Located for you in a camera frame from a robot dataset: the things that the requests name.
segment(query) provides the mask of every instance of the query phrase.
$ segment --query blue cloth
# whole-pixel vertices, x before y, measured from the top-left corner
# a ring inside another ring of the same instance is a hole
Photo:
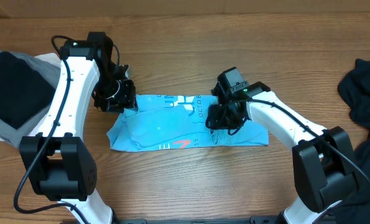
[[[208,107],[215,96],[137,95],[139,111],[124,110],[108,131],[110,148],[156,151],[210,146],[266,146],[267,129],[246,121],[234,136],[228,130],[205,127]]]

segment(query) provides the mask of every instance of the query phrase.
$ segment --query black cable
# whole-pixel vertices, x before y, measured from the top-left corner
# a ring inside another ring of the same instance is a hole
[[[116,49],[116,51],[117,51],[117,64],[116,64],[116,68],[114,69],[114,72],[113,72],[113,74],[115,73],[115,72],[117,72],[118,71],[118,68],[119,68],[119,66],[120,66],[120,52],[118,51],[118,47],[115,45],[115,44],[113,44],[113,47]]]
[[[237,134],[237,132],[239,132],[239,131],[240,131],[240,129],[244,126],[244,124],[246,123],[246,121],[247,121],[247,118],[244,118],[244,119],[243,119],[242,124],[241,124],[240,126],[238,126],[238,127],[236,128],[236,130],[235,130],[233,133],[231,133],[231,132],[230,132],[230,129],[228,129],[228,134],[229,134],[230,136],[234,136],[235,134]]]
[[[58,47],[56,46],[56,43],[55,43],[55,39],[56,38],[63,38],[63,39],[67,39],[67,40],[71,40],[71,38],[69,37],[65,37],[65,36],[61,36],[61,35],[56,35],[56,36],[53,36],[51,38],[51,42],[52,42],[52,45],[53,47],[55,48],[55,50],[57,51],[57,53],[59,54],[60,56],[60,51],[58,49]],[[39,160],[41,159],[41,157],[44,155],[44,152],[46,150],[46,147],[48,145],[48,142],[50,141],[50,139],[52,138],[52,135],[53,133],[55,132],[56,130],[56,127],[59,126],[59,119],[60,119],[60,116],[62,115],[62,112],[63,112],[63,108],[65,106],[65,103],[66,103],[66,100],[67,100],[67,97],[68,97],[68,92],[69,92],[69,89],[70,89],[70,83],[71,83],[71,73],[70,73],[70,68],[68,67],[68,64],[67,64],[67,61],[65,58],[62,58],[62,61],[63,63],[65,64],[66,66],[66,71],[67,71],[67,84],[66,84],[66,90],[65,90],[65,94],[63,95],[63,99],[62,99],[62,103],[60,104],[60,107],[59,107],[59,110],[58,110],[58,113],[56,114],[56,118],[55,118],[55,121],[53,122],[53,125],[52,125],[52,128],[45,140],[45,142],[43,143],[42,147],[40,148],[40,151],[37,153],[37,155],[35,156],[33,162],[31,163],[31,165],[29,166],[29,168],[27,169],[27,172],[24,174],[20,184],[17,186],[17,189],[16,189],[16,193],[15,193],[15,196],[14,196],[14,200],[13,200],[13,206],[14,208],[20,212],[20,213],[24,213],[24,214],[31,214],[31,213],[37,213],[37,212],[41,212],[41,211],[45,211],[45,210],[48,210],[48,209],[51,209],[51,208],[57,208],[57,207],[70,207],[70,210],[74,210],[77,212],[78,216],[81,218],[81,220],[86,223],[86,224],[89,224],[87,221],[86,221],[86,218],[84,217],[84,214],[81,213],[81,211],[75,206],[75,205],[72,205],[68,202],[64,202],[64,203],[56,203],[56,204],[53,204],[53,205],[48,205],[48,206],[44,206],[44,207],[41,207],[41,208],[36,208],[36,209],[32,209],[32,210],[24,210],[22,209],[20,206],[19,206],[19,196],[20,196],[20,193],[22,191],[22,188],[27,180],[27,178],[29,177],[30,173],[33,171],[35,165],[39,162]]]
[[[352,162],[349,158],[347,158],[344,154],[342,154],[339,150],[337,150],[334,146],[332,146],[330,143],[328,143],[326,140],[324,140],[321,136],[319,136],[318,134],[316,134],[315,132],[313,132],[307,125],[303,124],[299,119],[297,119],[292,113],[288,112],[286,109],[284,109],[283,107],[275,104],[275,103],[271,103],[269,101],[264,101],[264,100],[254,100],[254,99],[249,99],[248,101],[250,102],[255,102],[255,103],[264,103],[266,105],[270,105],[270,106],[273,106],[279,110],[281,110],[281,112],[285,113],[287,116],[289,116],[291,119],[293,119],[297,124],[299,124],[304,130],[306,130],[307,132],[309,132],[312,136],[315,136],[321,143],[323,143],[326,147],[328,147],[332,152],[334,152],[337,156],[341,157],[344,161],[346,161],[349,165],[351,165],[360,175],[363,176],[363,178],[368,182],[368,184],[370,185],[370,178],[354,163]],[[361,203],[355,203],[355,204],[347,204],[346,206],[355,206],[355,205],[365,205],[365,204],[368,204],[370,203],[370,199],[365,201],[365,202],[361,202]]]
[[[219,111],[220,110],[225,110],[227,109],[228,106],[230,105],[233,105],[233,104],[236,104],[236,103],[243,103],[243,102],[255,102],[255,103],[263,103],[263,104],[266,104],[266,105],[269,105],[269,106],[272,106],[272,107],[275,107],[279,110],[281,110],[281,112],[285,113],[287,116],[289,116],[291,119],[293,119],[297,124],[299,124],[304,130],[306,130],[307,132],[309,132],[312,136],[316,137],[320,142],[322,142],[326,147],[328,147],[332,152],[334,152],[337,156],[341,157],[344,161],[346,161],[349,165],[351,165],[360,175],[363,176],[363,178],[368,182],[368,184],[370,185],[370,179],[368,178],[368,176],[354,163],[352,162],[350,159],[348,159],[344,154],[342,154],[339,150],[337,150],[334,146],[332,146],[330,143],[328,143],[326,140],[324,140],[321,136],[319,136],[318,134],[316,134],[315,132],[313,132],[307,125],[303,124],[298,118],[296,118],[292,113],[288,112],[286,109],[284,109],[283,107],[275,104],[275,103],[272,103],[272,102],[269,102],[269,101],[264,101],[264,100],[255,100],[255,99],[247,99],[247,100],[238,100],[238,101],[232,101],[230,103],[227,103],[225,105],[222,105],[218,108],[218,111],[215,111],[216,114],[219,114]],[[206,127],[207,128],[210,128],[210,125],[209,125],[209,120],[211,118],[209,118],[210,115],[207,116],[207,119],[206,119]],[[353,204],[346,204],[346,206],[356,206],[356,205],[365,205],[367,203],[370,203],[370,199],[365,201],[365,202],[361,202],[361,203],[353,203]]]

